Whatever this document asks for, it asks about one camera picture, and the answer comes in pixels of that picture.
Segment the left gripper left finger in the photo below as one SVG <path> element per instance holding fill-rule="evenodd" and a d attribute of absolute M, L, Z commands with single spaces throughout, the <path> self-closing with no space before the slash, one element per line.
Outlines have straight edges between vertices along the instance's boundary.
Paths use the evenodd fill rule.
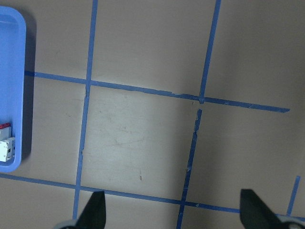
<path fill-rule="evenodd" d="M 103 229 L 106 224 L 104 191 L 93 192 L 72 229 Z"/>

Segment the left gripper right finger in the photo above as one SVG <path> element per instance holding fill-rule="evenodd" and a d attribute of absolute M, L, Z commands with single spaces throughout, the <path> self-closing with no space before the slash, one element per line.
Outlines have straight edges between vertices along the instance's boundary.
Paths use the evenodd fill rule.
<path fill-rule="evenodd" d="M 245 229 L 286 228 L 286 225 L 252 189 L 241 189 L 240 220 Z"/>

